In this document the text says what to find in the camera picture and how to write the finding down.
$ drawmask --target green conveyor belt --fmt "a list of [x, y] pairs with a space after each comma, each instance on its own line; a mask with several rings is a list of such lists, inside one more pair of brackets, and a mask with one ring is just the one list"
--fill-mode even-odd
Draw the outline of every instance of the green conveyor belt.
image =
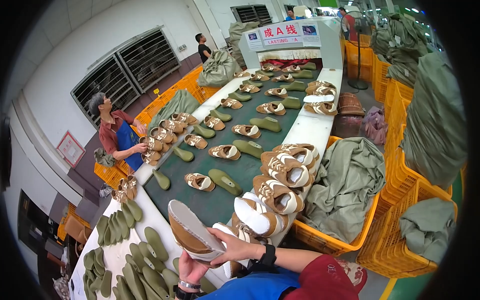
[[[313, 71], [313, 79], [297, 79], [306, 84], [316, 80], [320, 71]], [[275, 72], [275, 76], [283, 74], [282, 72]], [[277, 96], [265, 96], [264, 92], [270, 88], [279, 87], [281, 84], [288, 84], [285, 82], [270, 81], [256, 81], [264, 85], [260, 88], [260, 92], [247, 94], [237, 91], [240, 95], [251, 95], [249, 101], [242, 102], [243, 107], [240, 109], [231, 109], [218, 107], [217, 110], [221, 113], [230, 114], [232, 119], [225, 122], [225, 129], [216, 131], [216, 135], [211, 139], [205, 139], [208, 146], [199, 150], [195, 147], [182, 143], [181, 149], [193, 152], [195, 158], [191, 162], [184, 162], [178, 156], [171, 154], [168, 159], [158, 169], [168, 178], [170, 178], [171, 186], [167, 191], [162, 190], [156, 179], [152, 176], [144, 185], [145, 191], [157, 206], [160, 213], [168, 221], [167, 205], [172, 199], [177, 199], [185, 203], [199, 219], [207, 226], [212, 226], [216, 222], [227, 223], [232, 217], [233, 201], [235, 196], [216, 186], [211, 192], [203, 192], [196, 190], [184, 180], [184, 176], [188, 173], [201, 173], [208, 176], [210, 169], [216, 168], [226, 172], [235, 180], [243, 189], [243, 192], [249, 192], [253, 185], [252, 179], [254, 176], [260, 174], [261, 162], [259, 159], [249, 155], [242, 154], [238, 160], [226, 160], [218, 157], [212, 157], [208, 154], [208, 149], [213, 146], [232, 144], [234, 140], [255, 141], [260, 144], [265, 151], [271, 151], [275, 146], [281, 144], [285, 139], [288, 131], [293, 125], [293, 122], [298, 116], [299, 109], [287, 109], [287, 113], [283, 116], [276, 116], [274, 114], [261, 114], [255, 109], [258, 105], [271, 101], [282, 100]], [[291, 91], [289, 96], [297, 97], [302, 100], [306, 93]], [[277, 119], [282, 127], [280, 132], [271, 132], [266, 129], [260, 129], [262, 135], [258, 139], [249, 139], [240, 134], [234, 134], [231, 131], [232, 126], [237, 124], [249, 124], [251, 118], [272, 117]]]

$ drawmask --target standing fan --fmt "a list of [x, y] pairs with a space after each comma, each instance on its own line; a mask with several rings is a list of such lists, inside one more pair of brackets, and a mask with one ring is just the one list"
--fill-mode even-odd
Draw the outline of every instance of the standing fan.
[[360, 48], [369, 48], [372, 46], [377, 38], [377, 31], [373, 26], [373, 22], [365, 17], [359, 11], [347, 12], [341, 20], [342, 28], [347, 29], [345, 32], [345, 39], [358, 47], [358, 71], [357, 78], [349, 79], [348, 85], [359, 90], [366, 90], [368, 84], [363, 80], [360, 80], [360, 66], [361, 56]]

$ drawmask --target fan stand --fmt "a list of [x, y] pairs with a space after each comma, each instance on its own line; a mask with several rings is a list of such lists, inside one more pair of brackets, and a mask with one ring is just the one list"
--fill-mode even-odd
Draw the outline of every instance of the fan stand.
[[358, 63], [357, 78], [349, 79], [347, 81], [347, 84], [353, 88], [356, 88], [357, 90], [366, 90], [368, 89], [368, 84], [365, 81], [360, 79], [361, 60], [360, 60], [360, 32], [359, 31], [357, 31], [357, 47], [359, 49], [359, 63]]

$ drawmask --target man in black shirt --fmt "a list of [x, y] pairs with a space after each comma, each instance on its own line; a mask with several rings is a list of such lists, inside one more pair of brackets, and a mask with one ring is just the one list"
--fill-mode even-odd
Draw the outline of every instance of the man in black shirt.
[[203, 34], [199, 33], [195, 36], [195, 39], [198, 42], [198, 54], [200, 54], [200, 58], [202, 59], [202, 63], [205, 63], [205, 61], [210, 57], [212, 54], [212, 51], [210, 50], [207, 45], [205, 45], [205, 42], [207, 39], [204, 37]]

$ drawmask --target hand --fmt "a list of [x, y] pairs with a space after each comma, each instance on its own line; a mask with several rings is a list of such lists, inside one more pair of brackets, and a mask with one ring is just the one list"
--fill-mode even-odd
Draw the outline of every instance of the hand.
[[137, 131], [139, 134], [147, 134], [147, 128], [143, 124], [137, 126]]
[[199, 285], [200, 279], [205, 276], [210, 267], [193, 260], [188, 253], [183, 250], [179, 259], [179, 278], [190, 284]]
[[215, 228], [207, 228], [207, 230], [227, 244], [227, 251], [212, 260], [210, 262], [211, 265], [223, 264], [229, 261], [242, 261], [244, 259], [260, 259], [266, 251], [263, 245], [250, 244], [221, 230]]
[[147, 146], [148, 144], [146, 143], [139, 143], [133, 146], [133, 150], [135, 151], [135, 153], [143, 153], [147, 151]]

